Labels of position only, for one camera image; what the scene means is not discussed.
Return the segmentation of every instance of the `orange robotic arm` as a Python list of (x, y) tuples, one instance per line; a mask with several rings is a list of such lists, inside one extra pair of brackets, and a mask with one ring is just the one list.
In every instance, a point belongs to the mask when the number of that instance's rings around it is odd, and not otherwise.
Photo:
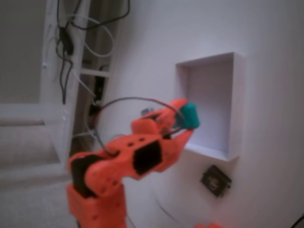
[[(177, 110), (186, 104), (186, 99), (170, 103)], [(110, 141), (98, 152), (70, 158), (73, 183), (67, 187), (67, 196), (70, 212), (81, 228), (126, 228), (122, 178), (140, 180), (152, 171), (164, 171), (177, 162), (193, 133), (193, 129), (185, 129), (171, 138), (175, 115), (169, 108), (148, 113), (131, 123), (133, 134)]]

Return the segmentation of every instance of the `open white box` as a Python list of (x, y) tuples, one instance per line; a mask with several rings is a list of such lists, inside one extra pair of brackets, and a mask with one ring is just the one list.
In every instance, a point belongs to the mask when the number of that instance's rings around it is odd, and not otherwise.
[(200, 127), (186, 150), (230, 161), (240, 155), (245, 62), (235, 53), (181, 62), (176, 92), (197, 107)]

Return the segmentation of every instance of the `robotic arm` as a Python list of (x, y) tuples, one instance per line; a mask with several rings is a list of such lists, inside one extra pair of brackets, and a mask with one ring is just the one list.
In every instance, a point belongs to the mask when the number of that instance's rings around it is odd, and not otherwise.
[(182, 113), (185, 130), (178, 136), (172, 138), (170, 130), (181, 119), (166, 107), (132, 121), (132, 134), (110, 141), (100, 151), (69, 159), (73, 183), (67, 187), (68, 203), (81, 228), (126, 228), (122, 178), (140, 180), (177, 162), (199, 122), (195, 106), (186, 99), (174, 100), (170, 106)]

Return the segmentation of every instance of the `black cable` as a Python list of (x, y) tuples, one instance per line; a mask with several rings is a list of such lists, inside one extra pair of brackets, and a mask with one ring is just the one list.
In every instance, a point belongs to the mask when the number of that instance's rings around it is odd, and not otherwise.
[(291, 228), (295, 228), (304, 219), (304, 214), (293, 224)]
[(62, 94), (62, 103), (65, 104), (65, 100), (64, 100), (64, 94), (65, 94), (65, 89), (62, 85), (62, 74), (63, 74), (63, 70), (65, 68), (65, 64), (66, 64), (66, 60), (64, 59), (65, 57), (65, 52), (63, 50), (63, 58), (62, 58), (62, 64), (61, 64), (61, 70), (60, 70), (60, 75), (59, 75), (59, 84), (60, 84), (60, 88), (61, 88), (61, 94)]
[(57, 0), (57, 24), (59, 24), (59, 0)]
[[(77, 13), (77, 11), (78, 11), (78, 9), (80, 7), (81, 1), (82, 0), (78, 0), (78, 2), (76, 4), (76, 7), (74, 9), (74, 14)], [(56, 18), (57, 18), (57, 26), (60, 29), (60, 25), (59, 25), (59, 6), (60, 6), (60, 0), (57, 0), (57, 15), (56, 15)], [(69, 21), (66, 23), (66, 25), (63, 28), (64, 30), (67, 29), (69, 23), (70, 23)], [(68, 83), (70, 72), (71, 72), (71, 70), (73, 68), (73, 62), (71, 60), (65, 58), (65, 48), (64, 47), (62, 48), (62, 56), (59, 54), (59, 52), (58, 52), (58, 46), (59, 46), (60, 42), (62, 42), (62, 41), (59, 38), (59, 40), (58, 40), (58, 42), (56, 44), (56, 54), (57, 54), (57, 56), (59, 58), (62, 59), (62, 65), (61, 65), (60, 76), (59, 76), (59, 84), (60, 84), (61, 93), (62, 93), (62, 104), (65, 105), (66, 104), (66, 97), (67, 97), (67, 83)], [(65, 68), (65, 63), (66, 62), (68, 62), (70, 64), (70, 67), (69, 67), (69, 70), (67, 71), (65, 83), (64, 83), (64, 86), (63, 86), (62, 77), (63, 77), (63, 71), (64, 71), (64, 68)]]
[(65, 80), (65, 85), (63, 86), (62, 85), (62, 74), (63, 74), (63, 67), (61, 68), (61, 71), (60, 71), (60, 77), (59, 77), (59, 83), (60, 83), (60, 87), (61, 87), (61, 91), (62, 91), (62, 103), (65, 105), (66, 104), (66, 95), (67, 95), (67, 82), (68, 82), (68, 78), (69, 78), (69, 75), (70, 75), (70, 72), (72, 70), (72, 67), (73, 67), (73, 62), (67, 58), (65, 58), (65, 52), (64, 52), (64, 48), (62, 49), (63, 51), (63, 56), (61, 56), (58, 52), (58, 45), (60, 43), (60, 40), (57, 42), (57, 45), (56, 45), (56, 54), (59, 58), (61, 58), (63, 60), (63, 63), (62, 63), (62, 66), (65, 65), (65, 62), (68, 62), (70, 64), (70, 68), (66, 74), (66, 80)]
[(76, 28), (78, 28), (78, 29), (80, 29), (80, 30), (91, 30), (91, 29), (95, 29), (95, 28), (97, 28), (97, 27), (99, 27), (99, 26), (103, 26), (103, 25), (105, 25), (105, 24), (109, 24), (109, 23), (112, 23), (112, 22), (121, 20), (121, 19), (125, 18), (126, 16), (128, 16), (129, 13), (130, 13), (130, 9), (131, 9), (130, 0), (127, 0), (127, 2), (128, 2), (128, 10), (127, 10), (127, 12), (126, 12), (125, 14), (123, 14), (123, 15), (117, 17), (117, 18), (113, 18), (113, 19), (110, 19), (110, 20), (106, 20), (106, 21), (104, 21), (104, 22), (100, 22), (99, 24), (95, 24), (95, 25), (92, 25), (92, 26), (89, 26), (89, 27), (86, 27), (86, 28), (81, 27), (81, 26), (79, 26), (79, 25), (76, 25), (74, 22), (71, 22), (71, 25), (74, 26), (74, 27), (76, 27)]

